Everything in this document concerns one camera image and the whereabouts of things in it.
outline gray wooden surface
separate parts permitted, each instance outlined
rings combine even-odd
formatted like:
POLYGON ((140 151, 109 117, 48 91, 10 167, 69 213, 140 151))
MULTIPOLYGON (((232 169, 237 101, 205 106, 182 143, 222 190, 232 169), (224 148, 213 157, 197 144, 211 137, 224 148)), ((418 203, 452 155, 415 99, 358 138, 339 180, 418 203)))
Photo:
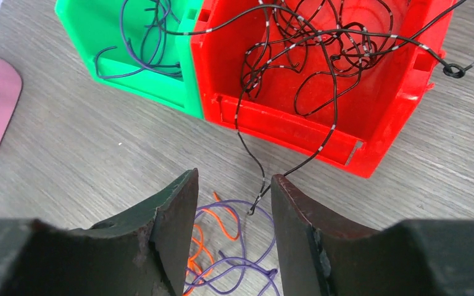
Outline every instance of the gray wooden surface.
MULTIPOLYGON (((234 132, 92 82, 53 7, 54 0, 5 0, 0 11, 0 57, 24 80, 0 148, 0 217, 37 216, 63 228, 86 228, 194 167, 201 175, 199 204, 211 202, 213 190, 223 199, 253 199, 259 170, 234 132)), ((473 61, 474 0, 455 14, 445 49, 450 62, 473 61)), ((371 179, 322 162, 290 179, 338 213, 375 228, 404 218, 474 218, 474 70, 454 80, 438 67, 432 80, 437 87, 371 179)), ((304 159, 247 138, 268 177, 304 159)), ((269 199, 261 206, 270 210, 269 199)), ((205 221, 209 229, 213 223, 205 221)), ((272 227, 255 215, 245 228, 251 258, 257 258, 272 227)), ((212 250, 238 251, 218 229, 207 236, 212 250)), ((276 256, 265 266, 276 266, 276 256)), ((232 279, 218 286, 230 287, 232 279)), ((262 283, 250 272, 235 294, 254 295, 262 283)))

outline green plastic bin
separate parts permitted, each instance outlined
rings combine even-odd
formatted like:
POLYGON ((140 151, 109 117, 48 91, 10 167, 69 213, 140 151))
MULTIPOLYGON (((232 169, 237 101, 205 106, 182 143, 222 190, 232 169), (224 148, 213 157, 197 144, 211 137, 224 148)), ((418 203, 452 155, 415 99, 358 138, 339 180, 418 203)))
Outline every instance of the green plastic bin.
MULTIPOLYGON (((167 29, 192 31, 202 7, 203 0, 171 0, 173 13, 180 24, 167 17, 167 29)), ((194 117, 202 114, 199 88, 193 65, 190 36, 167 36, 162 64, 181 65, 182 78, 172 78, 149 70, 133 76, 102 79, 96 74, 94 58, 106 47, 117 49, 105 52, 98 65, 102 75, 118 75, 139 69, 139 65, 128 55, 119 28, 119 14, 123 0, 58 0, 56 14, 66 29, 77 52, 83 59, 91 76, 98 82, 146 97, 175 108, 194 117)), ((133 43, 136 53, 142 42, 145 25, 154 18, 154 12, 144 11, 155 4, 149 0, 129 0, 124 14, 124 28, 133 43)), ((151 54, 157 44, 157 30, 152 30, 145 45, 145 53, 151 54)))

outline red plastic bin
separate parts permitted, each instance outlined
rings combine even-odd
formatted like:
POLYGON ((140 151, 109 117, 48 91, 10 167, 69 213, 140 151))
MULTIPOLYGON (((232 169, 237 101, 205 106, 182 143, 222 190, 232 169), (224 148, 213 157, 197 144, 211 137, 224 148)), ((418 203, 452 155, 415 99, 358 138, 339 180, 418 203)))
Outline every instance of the red plastic bin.
MULTIPOLYGON (((299 0, 286 0, 295 7, 299 0)), ((305 0, 300 12, 308 18, 321 0, 305 0)), ((385 0, 394 15, 392 33, 411 36, 431 19, 455 3, 455 0, 385 0)), ((205 0, 196 31, 213 28, 258 5, 257 0, 205 0)), ((318 29, 335 27, 331 10, 323 9, 314 19, 318 29)), ((346 0, 343 23, 357 21, 369 31, 387 33, 388 12, 376 0, 346 0)), ((441 46, 451 14, 444 17, 418 41, 442 56, 441 46)), ((272 40, 281 39, 271 27, 272 40)), ((232 24, 191 39, 197 82, 205 118, 234 128, 234 116, 241 93, 241 67, 244 53, 265 39, 265 17, 262 10, 247 14, 232 24)), ((300 51, 293 57, 302 55, 300 51)), ((429 83, 436 60, 423 49, 408 44, 388 54, 375 68, 363 71, 360 84, 338 99, 339 117, 336 131, 318 155, 318 159, 352 174, 369 178, 392 142, 411 116, 429 83)), ((310 50, 309 63, 300 74, 287 70, 269 70, 263 77, 258 98, 245 97, 239 110, 241 131, 304 154, 313 154, 330 130, 333 106, 309 116, 296 115, 294 95, 301 83, 313 72, 328 70, 322 52, 310 50)), ((339 91, 355 78, 339 78, 339 91)), ((332 81, 328 75, 312 79, 299 95, 298 107, 308 112, 331 98, 332 81)))

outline black wire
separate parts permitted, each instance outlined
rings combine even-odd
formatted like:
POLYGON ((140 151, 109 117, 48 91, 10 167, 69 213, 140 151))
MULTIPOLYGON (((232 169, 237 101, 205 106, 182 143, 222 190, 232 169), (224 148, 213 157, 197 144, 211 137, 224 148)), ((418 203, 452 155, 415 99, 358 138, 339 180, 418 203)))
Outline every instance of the black wire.
MULTIPOLYGON (((302 1, 303 0, 301 0, 301 2, 299 2, 299 4, 297 5, 296 10, 298 9, 298 7, 302 3, 302 1)), ((157 26, 159 26, 160 29, 163 30, 165 33, 168 33, 168 34, 171 34, 171 35, 189 35, 189 36, 202 35, 202 34, 211 33, 211 32, 216 31, 216 30, 220 30, 221 28, 224 28, 225 26, 233 23, 235 20, 237 20, 237 19, 241 18, 242 16, 244 16, 248 13, 251 13, 255 10, 259 10, 259 9, 266 10, 268 8, 273 9, 273 12, 274 12, 273 17, 274 17, 274 20, 276 21, 276 26, 279 29, 279 32, 281 33, 281 35, 284 39, 277 40, 277 41, 269 40, 270 31, 269 31, 269 25, 267 23, 267 34, 266 34, 265 42, 258 43, 258 44, 255 45, 255 47, 262 46, 263 51, 262 51, 261 55, 257 58, 257 60, 254 64, 250 64, 247 61, 247 58, 249 57, 250 52, 252 50, 254 50, 254 47, 252 47, 252 49, 247 51, 247 53, 245 54, 244 62, 243 62, 243 69, 241 70, 241 74, 242 74, 241 78, 243 79, 241 81, 241 86, 243 87, 243 89, 241 91, 241 94, 239 95, 239 99, 238 99, 238 103, 237 103, 236 111, 235 111, 235 127, 237 129, 237 134, 239 136, 239 139, 241 140, 241 143, 243 144, 246 152, 258 164, 258 166, 261 170, 261 174, 262 174, 261 189, 259 191, 259 194, 256 197, 256 201, 254 202, 254 205, 249 210, 249 215, 253 215, 256 205, 261 200, 261 198, 268 192, 268 190, 270 189, 270 186, 267 186, 265 188, 265 171, 264 171, 264 168, 263 168, 262 164, 259 162, 259 160, 257 159, 257 157, 255 157, 253 155, 253 153, 250 151, 250 149, 246 145, 246 143, 245 143, 245 141, 244 141, 244 139, 241 135, 241 132, 239 130, 238 114, 239 114, 239 110, 240 110, 241 103, 242 103, 242 100, 243 100, 243 96, 245 94, 249 95, 249 93, 257 86, 259 88, 257 89, 257 93, 255 94, 255 97, 258 96, 258 93, 260 92, 260 88, 262 87, 262 80, 264 79, 264 75, 265 75, 265 72, 267 70, 284 68, 284 69, 288 69, 288 70, 291 70, 291 71, 295 71, 297 73, 301 73, 303 68, 304 68, 304 65, 307 62, 307 54, 305 54, 305 58, 304 58, 302 63, 293 63, 289 57, 288 57, 288 62, 290 64, 289 66, 272 65, 272 63, 274 61, 276 61, 277 59, 279 59, 283 55, 287 56, 288 52, 290 50, 293 50, 297 47, 302 46, 302 47, 305 48, 305 50, 307 50, 307 48, 309 46, 320 46, 321 49, 322 49, 324 58, 326 60, 326 64, 328 65, 329 72, 327 72, 327 71, 314 72, 308 78, 306 78, 306 80, 303 81, 303 83, 300 85, 300 87, 297 91, 296 97, 294 98, 294 101, 295 101, 294 102, 294 109, 295 109, 295 112, 297 114, 300 114, 299 111, 297 110, 297 107, 296 107, 297 106, 297 104, 296 104, 297 97, 298 97, 301 89, 304 87, 304 85, 312 77, 315 77, 315 76, 320 75, 320 74, 326 74, 326 75, 330 75, 332 77, 332 80, 333 80, 333 96, 332 96, 332 98, 330 100, 327 100, 323 105, 317 107, 313 111, 311 111, 309 113, 306 113, 306 114, 300 114, 302 116, 309 116, 309 115, 311 115, 315 112, 318 112, 319 110, 324 108, 326 105, 328 105, 330 103, 333 103, 333 108, 334 108, 333 124, 332 124, 328 134, 324 138, 321 146, 319 146, 319 148, 311 156, 309 156, 307 159, 305 159, 299 165, 295 166, 294 168, 288 170, 286 173, 283 174, 284 176, 288 176, 291 173, 293 173, 294 171, 296 171, 296 170, 300 169, 301 167, 303 167, 305 164, 307 164, 311 160, 313 160, 322 151, 324 146, 330 140, 331 135, 333 134, 334 130, 336 129, 336 125, 338 123, 338 98, 340 96, 342 96, 343 94, 345 94, 346 92, 350 91, 355 86, 357 86, 359 84, 360 79, 361 79, 361 73, 364 70, 368 70, 370 68, 373 68, 386 54, 389 54, 390 52, 396 51, 396 50, 400 49, 401 47, 405 46, 406 44, 411 43, 411 44, 413 44, 415 46, 418 46, 418 47, 422 48, 423 50, 425 50, 434 59, 436 59, 440 64, 442 64, 444 66, 443 71, 447 76, 450 76, 450 77, 453 77, 453 78, 461 78, 465 75, 465 72, 467 70, 473 68, 474 67, 474 62, 472 64, 470 64, 469 66, 467 66, 467 67, 463 67, 463 66, 460 66, 460 65, 457 65, 457 64, 449 64, 444 59, 442 59, 437 53, 432 51, 428 46, 426 46, 425 44, 419 43, 417 40, 415 40, 415 38, 417 38, 419 35, 424 33, 424 31, 429 29, 431 26, 433 26, 435 23, 437 23, 439 20, 441 20, 444 16, 446 16, 448 13, 450 13, 452 10, 454 10, 456 7, 459 7, 460 5, 462 5, 465 1, 466 0, 460 0, 458 3, 454 4, 450 8, 446 9, 444 12, 442 12, 437 17, 435 17, 432 21, 430 21, 428 24, 426 24, 423 28, 421 28, 419 31, 417 31, 416 34, 414 34, 410 38, 392 34, 393 13, 391 12, 391 9, 388 7, 388 5, 386 3, 384 3, 382 0, 378 0, 378 2, 382 6, 384 6, 388 11, 389 18, 390 18, 389 33, 369 32, 362 24, 355 23, 355 22, 343 25, 341 14, 342 14, 342 11, 343 11, 344 1, 341 1, 341 7, 339 8, 339 12, 337 12, 337 10, 335 9, 335 6, 333 5, 333 3, 330 0, 328 0, 328 3, 329 3, 329 5, 330 5, 330 7, 331 7, 331 9, 332 9, 332 11, 335 15, 335 19, 336 19, 337 24, 338 24, 337 28, 331 29, 331 30, 317 30, 311 24, 310 21, 306 20, 303 16, 299 15, 296 11, 291 10, 287 6, 285 7, 285 6, 277 5, 277 4, 261 4, 261 5, 252 7, 248 10, 245 10, 245 11, 241 12, 237 16, 227 20, 226 22, 223 22, 220 25, 217 25, 213 28, 209 28, 209 29, 206 29, 206 30, 203 30, 203 31, 174 32, 174 31, 168 31, 165 28, 162 28, 162 25, 159 24, 159 23, 157 24, 157 26), (291 15, 289 20, 286 19, 282 15, 283 12, 291 15), (277 17, 277 13, 279 13, 280 18, 283 19, 286 22, 285 28, 283 28, 280 25, 280 22, 278 21, 279 18, 277 17), (300 28, 297 29, 297 28, 294 27, 293 24, 291 24, 291 21, 294 20, 294 19, 297 21, 297 25, 300 28), (354 26, 359 27, 360 30, 350 29, 351 27, 354 27, 354 26), (296 31, 294 33, 289 33, 288 28, 290 28, 291 30, 296 30, 296 31), (347 50, 344 48, 344 42, 341 41, 341 36, 342 35, 344 35, 352 43, 352 47, 348 48, 347 50), (357 41, 355 41, 353 39, 352 36, 354 36, 354 35, 360 35, 361 36, 362 40, 361 40, 360 43, 358 43, 357 41), (328 37, 330 37, 330 39, 324 40, 322 38, 322 36, 328 36, 328 37), (381 38, 384 38, 384 40, 381 43, 381 45, 378 46, 377 43, 375 43, 371 40, 371 37, 381 37, 381 38), (391 39, 393 39, 393 42, 389 46, 390 48, 385 49, 384 47, 386 46, 388 41, 391 40, 391 39), (268 56, 268 61, 266 61, 266 63, 262 64, 259 67, 259 63, 263 59, 269 44, 276 44, 276 43, 286 44, 286 42, 291 43, 291 45, 288 46, 288 47, 285 47, 281 52, 275 54, 274 56, 271 56, 271 48, 270 48, 270 55, 268 56), (333 44, 334 42, 339 43, 340 48, 341 48, 341 52, 338 55, 329 55, 326 46, 329 46, 329 45, 333 44), (355 49, 355 53, 354 54, 348 53, 352 49, 355 49), (341 70, 341 69, 338 69, 334 65, 334 62, 342 59, 342 57, 344 57, 348 61, 348 63, 351 65, 349 68, 341 70), (357 58, 357 61, 352 61, 351 58, 357 58), (245 67, 249 67, 250 71, 244 73, 244 68, 245 67), (356 79, 355 83, 352 86, 345 89, 344 91, 338 93, 337 78, 338 77, 353 77, 353 76, 357 76, 357 79, 356 79)), ((268 15, 265 14, 265 17, 266 17, 266 20, 268 22, 268 19, 269 19, 268 15)))
POLYGON ((95 58, 94 58, 94 64, 95 64, 95 69, 96 69, 96 74, 99 78, 102 79, 113 79, 113 78, 125 78, 129 76, 133 76, 135 74, 141 73, 145 70, 149 70, 152 72, 156 72, 161 75, 169 76, 169 77, 174 77, 174 78, 181 78, 182 77, 182 72, 180 71, 180 64, 179 62, 171 65, 163 65, 162 59, 164 58, 164 52, 167 44, 167 34, 164 33, 164 30, 166 30, 166 19, 168 16, 171 16, 177 23, 180 23, 180 20, 177 18, 177 16, 173 13, 172 11, 172 3, 171 0, 166 0, 165 4, 161 3, 159 0, 150 0, 155 3, 155 7, 153 8, 147 8, 144 11, 146 12, 153 12, 154 17, 152 18, 152 23, 150 25, 145 25, 144 27, 146 28, 146 31, 144 32, 142 41, 141 41, 141 47, 139 49, 139 56, 135 54, 135 50, 133 49, 132 42, 130 38, 126 37, 126 34, 124 32, 124 18, 125 18, 125 8, 128 4, 128 0, 123 0, 120 13, 119 13, 119 27, 120 27, 120 33, 122 37, 122 41, 125 45, 125 49, 130 55, 130 57, 140 66, 138 70, 135 70, 133 72, 129 73, 124 73, 124 74, 119 74, 119 75, 102 75, 99 71, 99 59, 103 55, 103 53, 117 49, 117 46, 110 46, 107 47, 101 51, 99 51, 95 58), (146 45, 146 42, 148 40, 148 36, 150 32, 154 29, 157 29, 157 42, 154 46, 153 53, 151 54, 151 57, 148 59, 148 62, 144 61, 144 48, 146 45), (158 70, 158 68, 177 68, 178 71, 175 72, 165 72, 162 70, 158 70))

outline orange wire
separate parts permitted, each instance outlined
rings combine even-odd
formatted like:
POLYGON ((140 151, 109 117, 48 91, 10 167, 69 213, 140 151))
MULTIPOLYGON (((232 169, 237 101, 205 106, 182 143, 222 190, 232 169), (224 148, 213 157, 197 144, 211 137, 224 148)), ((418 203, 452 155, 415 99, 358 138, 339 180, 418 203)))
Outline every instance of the orange wire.
MULTIPOLYGON (((220 202, 221 199, 219 198, 219 196, 217 195, 217 193, 214 191, 214 198, 216 201, 220 202)), ((237 216, 229 209, 229 208, 225 208, 225 210, 230 213, 232 216, 233 216, 233 219, 235 220, 235 223, 238 222, 237 220, 237 216)), ((215 220, 217 220, 217 223, 219 224, 222 232, 224 233, 224 235, 229 238, 229 240, 231 241, 237 241, 239 239, 239 235, 240 233, 237 233, 237 235, 235 235, 235 237, 231 236, 228 231, 226 231, 226 228, 224 227, 224 224, 222 223, 222 220, 220 219, 220 217, 214 213, 212 210, 209 210, 209 209, 206 209, 206 208, 203 208, 202 211, 212 215, 215 220)), ((188 258, 188 268, 193 270, 194 273, 196 274, 201 274, 203 273, 204 271, 202 270, 202 268, 199 266, 199 264, 197 264, 197 262, 195 262, 195 259, 197 259, 201 253, 204 251, 206 253, 206 255, 208 255, 208 258, 210 259, 210 265, 213 265, 215 263, 215 260, 214 260, 214 257, 212 256, 212 254, 208 251, 208 249, 204 246, 204 234, 202 233, 202 229, 199 225, 197 224, 193 224, 193 227, 196 228, 198 231, 199 231, 199 236, 200 236, 200 239, 201 240, 197 240, 195 237, 192 236, 191 240, 197 244, 198 246, 198 249, 197 249, 197 252, 188 258)), ((208 270, 206 272, 206 274, 204 275, 204 278, 209 276, 210 273, 212 273, 213 271, 213 268, 211 268, 210 270, 208 270)), ((184 293, 184 296, 188 296, 189 294, 191 294, 193 292, 195 288, 192 288, 190 289, 188 292, 184 293)))

